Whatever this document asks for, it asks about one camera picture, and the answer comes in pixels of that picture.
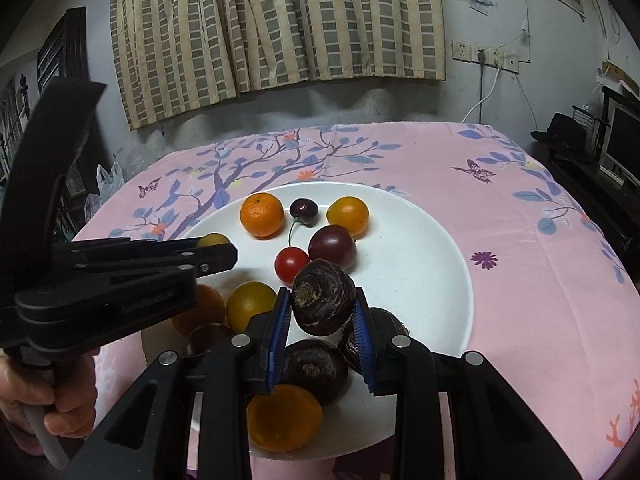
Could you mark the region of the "person's left hand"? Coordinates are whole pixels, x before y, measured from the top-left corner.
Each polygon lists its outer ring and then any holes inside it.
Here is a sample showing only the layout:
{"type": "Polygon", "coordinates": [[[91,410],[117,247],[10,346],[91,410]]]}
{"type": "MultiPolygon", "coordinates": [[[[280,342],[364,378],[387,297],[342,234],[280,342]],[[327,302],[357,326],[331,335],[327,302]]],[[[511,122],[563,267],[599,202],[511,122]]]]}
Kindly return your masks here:
{"type": "Polygon", "coordinates": [[[25,405],[53,406],[43,422],[54,436],[80,439],[90,434],[98,396],[94,358],[100,351],[91,350],[66,362],[55,375],[54,385],[1,352],[1,419],[22,451],[33,456],[43,454],[24,413],[25,405]]]}

